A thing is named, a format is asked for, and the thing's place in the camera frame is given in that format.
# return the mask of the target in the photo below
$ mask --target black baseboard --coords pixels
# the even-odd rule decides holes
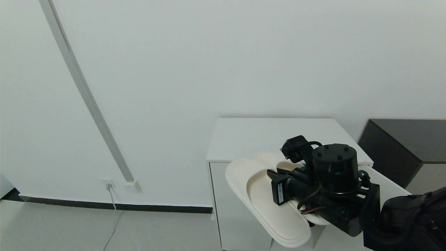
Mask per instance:
[[[8,200],[8,201],[24,201],[24,202],[47,204],[47,205],[58,205],[58,206],[84,207],[84,208],[96,208],[96,209],[114,209],[112,203],[53,200],[53,199],[45,199],[45,198],[19,196],[19,194],[20,194],[20,192],[14,188],[9,193],[7,193],[5,196],[3,196],[3,198],[1,198],[1,199]],[[115,205],[116,205],[116,210],[128,210],[128,211],[172,212],[172,213],[212,213],[212,207],[128,205],[128,204],[115,204]]]
[[[5,194],[0,200],[7,200],[7,201],[23,201],[22,198],[19,196],[20,192],[16,188],[9,191],[9,193]]]

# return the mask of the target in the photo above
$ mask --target power cord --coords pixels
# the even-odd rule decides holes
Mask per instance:
[[[113,203],[113,207],[115,208],[115,210],[113,211],[113,231],[111,232],[110,238],[108,238],[107,243],[105,243],[103,251],[105,251],[105,248],[107,247],[108,243],[110,242],[113,234],[115,233],[115,229],[116,229],[116,225],[115,225],[116,205],[115,205],[115,201],[113,200],[112,192],[110,190],[110,188],[112,188],[112,187],[113,187],[113,185],[108,183],[106,188],[107,188],[108,192],[110,193],[110,197],[111,197],[111,200],[112,200],[111,202]]]

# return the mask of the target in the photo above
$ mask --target dark gray cabinet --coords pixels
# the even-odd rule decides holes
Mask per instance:
[[[359,146],[373,168],[413,194],[446,186],[446,121],[370,119]]]

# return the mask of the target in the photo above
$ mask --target wire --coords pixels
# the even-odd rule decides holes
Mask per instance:
[[[311,197],[313,197],[314,195],[316,195],[320,190],[322,189],[322,184],[319,184],[319,187],[316,191],[314,191],[312,194],[310,194],[307,198],[301,200],[298,204],[297,204],[297,209],[300,209],[305,202],[307,202]]]
[[[310,141],[307,143],[308,145],[318,145],[318,146],[322,146],[321,143],[317,142],[317,141]]]
[[[110,242],[113,234],[115,233],[115,229],[116,229],[116,225],[115,225],[115,214],[116,214],[116,205],[115,205],[115,201],[113,200],[113,195],[112,192],[110,190],[110,188],[112,187],[112,184],[107,184],[107,190],[110,193],[110,197],[111,197],[111,202],[113,203],[113,207],[115,208],[115,210],[113,211],[113,231],[111,232],[110,238],[108,238],[107,243],[105,243],[104,249],[103,251],[105,251],[105,248],[107,248],[108,243]]]
[[[309,213],[316,212],[316,211],[324,209],[324,208],[326,208],[326,207],[325,206],[320,206],[320,207],[316,207],[316,208],[313,208],[313,209],[302,210],[301,214],[309,214]]]

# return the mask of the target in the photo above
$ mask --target gray floor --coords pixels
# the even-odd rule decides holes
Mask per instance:
[[[1,251],[102,251],[113,210],[0,201]],[[117,211],[107,251],[220,251],[210,214]]]

